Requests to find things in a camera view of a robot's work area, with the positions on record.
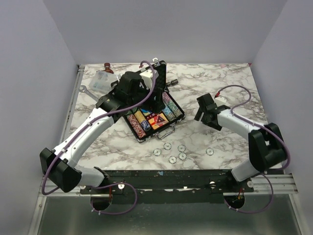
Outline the triangular all-in button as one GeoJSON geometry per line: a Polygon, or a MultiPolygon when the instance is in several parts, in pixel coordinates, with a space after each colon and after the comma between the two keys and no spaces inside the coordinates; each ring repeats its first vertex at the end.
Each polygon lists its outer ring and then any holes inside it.
{"type": "Polygon", "coordinates": [[[163,125],[167,122],[167,119],[162,115],[155,116],[155,125],[163,125]]]}

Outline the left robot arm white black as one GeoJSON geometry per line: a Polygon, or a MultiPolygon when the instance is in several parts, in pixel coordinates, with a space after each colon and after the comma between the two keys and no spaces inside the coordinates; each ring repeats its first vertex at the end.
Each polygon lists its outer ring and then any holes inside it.
{"type": "Polygon", "coordinates": [[[147,75],[144,70],[125,72],[113,83],[110,92],[99,98],[81,126],[52,150],[44,148],[41,151],[42,194],[54,192],[45,190],[47,180],[63,192],[70,192],[76,186],[91,186],[97,193],[108,189],[109,182],[101,170],[80,167],[78,162],[91,144],[128,111],[144,107],[159,112],[165,107],[161,98],[164,87],[158,85],[162,76],[155,69],[151,73],[147,75]]]}

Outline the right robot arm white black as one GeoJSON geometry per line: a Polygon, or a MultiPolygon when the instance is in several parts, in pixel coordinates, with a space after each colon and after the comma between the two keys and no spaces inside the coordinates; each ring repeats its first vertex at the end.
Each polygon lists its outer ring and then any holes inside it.
{"type": "Polygon", "coordinates": [[[218,106],[211,94],[197,98],[199,109],[194,120],[220,131],[227,128],[248,141],[248,159],[231,169],[225,179],[225,187],[235,192],[243,186],[247,178],[263,173],[284,162],[288,154],[279,127],[244,120],[241,115],[231,112],[226,105],[218,106]]]}

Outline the red playing card deck box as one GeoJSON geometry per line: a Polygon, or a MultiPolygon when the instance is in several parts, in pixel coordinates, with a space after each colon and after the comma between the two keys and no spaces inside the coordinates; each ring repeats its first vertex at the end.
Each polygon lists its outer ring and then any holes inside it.
{"type": "Polygon", "coordinates": [[[164,125],[166,125],[169,121],[166,118],[166,116],[161,113],[161,114],[157,114],[154,117],[148,119],[149,124],[151,125],[151,127],[156,130],[164,125]]]}

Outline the blue round dealer button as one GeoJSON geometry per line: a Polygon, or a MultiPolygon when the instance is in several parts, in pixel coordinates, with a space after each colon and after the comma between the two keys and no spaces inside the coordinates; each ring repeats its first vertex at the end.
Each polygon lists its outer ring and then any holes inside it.
{"type": "Polygon", "coordinates": [[[150,115],[152,112],[144,109],[140,109],[144,116],[150,115]]]}

